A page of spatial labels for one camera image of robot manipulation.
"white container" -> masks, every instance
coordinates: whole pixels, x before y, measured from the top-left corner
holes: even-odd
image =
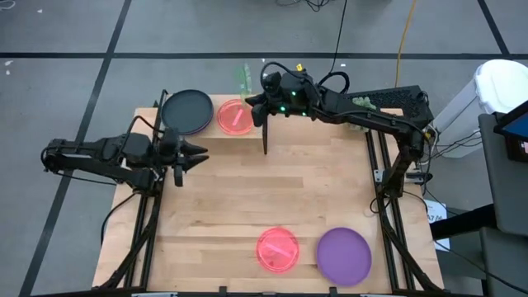
[[[526,100],[526,66],[502,59],[480,65],[473,79],[433,120],[433,126],[440,132],[438,151],[456,143],[442,155],[448,158],[462,158],[482,148],[482,144],[478,144],[479,115],[492,114],[495,111],[508,113]]]

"wooden tabletop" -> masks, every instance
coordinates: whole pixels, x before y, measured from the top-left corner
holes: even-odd
[[[139,108],[136,114],[153,123],[156,109]],[[134,131],[152,134],[139,121]],[[222,149],[211,149],[210,159],[184,176],[184,187],[176,188],[172,172],[167,173],[148,290],[216,292],[226,285],[230,292],[327,293],[334,285],[317,269],[316,244],[329,229],[348,227],[365,238],[373,263],[361,284],[338,291],[390,292],[380,221],[369,210],[375,190],[363,133],[345,125],[278,115],[269,119],[266,156],[257,146],[231,148],[240,143],[230,140],[221,144]],[[387,141],[394,160],[398,148],[391,136]],[[406,185],[405,190],[421,196],[419,186]],[[129,194],[128,186],[117,186],[113,205]],[[129,251],[138,205],[139,198],[110,218],[94,285],[106,281]],[[400,209],[409,252],[443,287],[423,203],[405,195]],[[265,271],[257,263],[257,239],[275,226],[290,230],[300,245],[297,265],[285,274]],[[395,249],[394,255],[404,288]],[[135,284],[140,267],[136,265]]]

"yellow cable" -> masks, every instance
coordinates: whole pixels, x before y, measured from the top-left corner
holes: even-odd
[[[398,60],[396,61],[396,82],[394,82],[394,87],[398,87],[399,60],[402,57],[403,45],[405,44],[405,36],[407,35],[407,30],[409,28],[409,23],[411,22],[411,19],[413,18],[414,7],[416,6],[416,1],[417,0],[412,0],[411,10],[409,11],[409,15],[407,16],[407,21],[405,22],[405,29],[403,29],[402,41],[399,43]]]

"black plate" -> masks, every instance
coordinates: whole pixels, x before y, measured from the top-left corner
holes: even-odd
[[[162,107],[163,124],[182,135],[202,131],[213,118],[213,102],[204,92],[184,90],[172,94]]]

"white paper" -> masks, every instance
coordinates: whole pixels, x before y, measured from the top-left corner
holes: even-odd
[[[425,200],[425,202],[427,204],[427,210],[428,210],[427,218],[429,219],[429,224],[439,221],[441,219],[447,219],[447,210],[445,208],[446,207],[445,204],[443,203],[440,204],[436,201],[430,201],[430,200]],[[438,240],[438,242],[441,245],[445,246],[446,248],[450,248],[448,238]],[[446,251],[443,247],[439,246],[436,243],[435,243],[435,248],[439,251]]]

